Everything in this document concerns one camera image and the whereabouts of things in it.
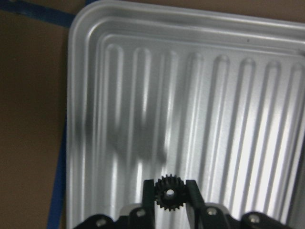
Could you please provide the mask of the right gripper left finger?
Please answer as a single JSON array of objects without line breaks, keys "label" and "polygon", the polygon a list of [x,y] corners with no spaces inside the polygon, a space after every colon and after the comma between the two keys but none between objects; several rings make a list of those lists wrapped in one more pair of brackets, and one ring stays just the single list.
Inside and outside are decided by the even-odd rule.
[{"label": "right gripper left finger", "polygon": [[146,229],[155,228],[155,186],[154,180],[148,179],[143,182],[142,208],[145,211],[144,224]]}]

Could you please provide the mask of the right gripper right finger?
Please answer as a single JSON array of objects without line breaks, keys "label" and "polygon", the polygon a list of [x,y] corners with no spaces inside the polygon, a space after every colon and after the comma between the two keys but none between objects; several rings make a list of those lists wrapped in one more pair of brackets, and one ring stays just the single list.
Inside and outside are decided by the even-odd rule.
[{"label": "right gripper right finger", "polygon": [[186,214],[191,229],[204,229],[202,212],[205,202],[195,180],[186,180]]}]

